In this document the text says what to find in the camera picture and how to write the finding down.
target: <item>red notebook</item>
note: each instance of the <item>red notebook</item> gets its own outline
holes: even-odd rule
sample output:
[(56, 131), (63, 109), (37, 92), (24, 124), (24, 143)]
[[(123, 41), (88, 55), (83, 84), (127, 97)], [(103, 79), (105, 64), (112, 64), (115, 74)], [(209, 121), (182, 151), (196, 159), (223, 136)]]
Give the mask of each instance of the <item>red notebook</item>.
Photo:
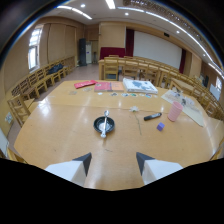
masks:
[(111, 91), (111, 83), (110, 82), (98, 82), (95, 84), (95, 92), (105, 92)]
[(90, 80), (90, 81), (76, 83), (76, 84), (74, 84), (74, 86), (75, 86), (76, 89), (78, 89), (78, 88), (81, 88), (81, 87), (84, 87), (84, 86), (94, 85), (96, 83), (97, 82), (95, 80)]

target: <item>black object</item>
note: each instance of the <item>black object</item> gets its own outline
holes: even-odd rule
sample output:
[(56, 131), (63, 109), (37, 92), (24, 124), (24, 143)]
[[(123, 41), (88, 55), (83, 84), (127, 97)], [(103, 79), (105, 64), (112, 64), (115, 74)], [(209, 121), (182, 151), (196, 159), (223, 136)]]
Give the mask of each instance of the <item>black object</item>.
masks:
[[(102, 132), (102, 128), (104, 127), (105, 117), (98, 117), (93, 122), (93, 127), (96, 131)], [(110, 132), (114, 129), (115, 123), (114, 120), (110, 117), (107, 117), (107, 125), (106, 125), (106, 132)]]
[(157, 113), (157, 114), (152, 114), (150, 116), (147, 116), (147, 117), (144, 117), (144, 120), (147, 121), (147, 120), (151, 120), (153, 118), (156, 118), (156, 117), (160, 117), (162, 115), (162, 113)]
[(203, 83), (205, 87), (208, 86), (208, 80), (209, 80), (209, 77), (206, 75), (204, 83)]
[(86, 39), (79, 39), (79, 66), (87, 66), (86, 64)]
[(73, 159), (73, 161), (82, 161), (83, 162), (85, 173), (86, 173), (86, 176), (87, 176), (91, 159), (92, 159), (92, 154), (90, 152), (90, 153), (88, 153), (84, 156), (80, 156), (76, 159)]
[(164, 36), (166, 37), (170, 37), (170, 35), (168, 33), (164, 33)]
[(143, 172), (145, 160), (155, 159), (153, 157), (147, 156), (147, 155), (142, 154), (140, 152), (136, 152), (136, 158), (137, 158), (137, 161), (138, 161), (138, 166), (139, 166), (139, 170), (140, 170), (141, 175), (142, 175), (142, 172)]
[(48, 75), (56, 73), (62, 68), (63, 68), (62, 64), (55, 65), (54, 67), (52, 67), (51, 69), (48, 70)]

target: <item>spoon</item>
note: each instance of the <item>spoon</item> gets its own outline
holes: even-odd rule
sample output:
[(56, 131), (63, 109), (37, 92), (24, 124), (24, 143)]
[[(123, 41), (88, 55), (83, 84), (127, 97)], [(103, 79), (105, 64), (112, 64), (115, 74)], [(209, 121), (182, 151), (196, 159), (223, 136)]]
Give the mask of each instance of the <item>spoon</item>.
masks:
[(104, 116), (105, 116), (105, 122), (104, 122), (103, 131), (102, 131), (102, 134), (101, 134), (102, 138), (106, 138), (107, 117), (109, 116), (109, 111), (108, 110), (104, 111)]

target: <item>curtain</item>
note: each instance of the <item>curtain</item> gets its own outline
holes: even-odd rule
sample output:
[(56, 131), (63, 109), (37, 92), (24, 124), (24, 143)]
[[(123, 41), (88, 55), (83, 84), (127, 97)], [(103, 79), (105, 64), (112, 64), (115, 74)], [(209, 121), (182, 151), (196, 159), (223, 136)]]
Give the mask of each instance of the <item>curtain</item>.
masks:
[(183, 74), (184, 72), (185, 58), (186, 58), (186, 50), (182, 49), (182, 55), (181, 55), (181, 61), (180, 61), (180, 67), (179, 67), (179, 72), (181, 74)]
[(127, 29), (126, 30), (126, 56), (133, 57), (134, 53), (134, 35), (135, 31)]

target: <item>window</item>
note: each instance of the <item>window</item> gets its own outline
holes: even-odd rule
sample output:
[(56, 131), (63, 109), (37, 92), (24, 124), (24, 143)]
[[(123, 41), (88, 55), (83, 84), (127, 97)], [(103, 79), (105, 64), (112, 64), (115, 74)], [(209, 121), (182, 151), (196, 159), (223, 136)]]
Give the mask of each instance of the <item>window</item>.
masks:
[(218, 77), (216, 78), (216, 88), (221, 92), (222, 81)]
[(38, 26), (32, 32), (29, 44), (28, 63), (30, 71), (39, 66), (39, 42), (42, 32), (42, 26)]

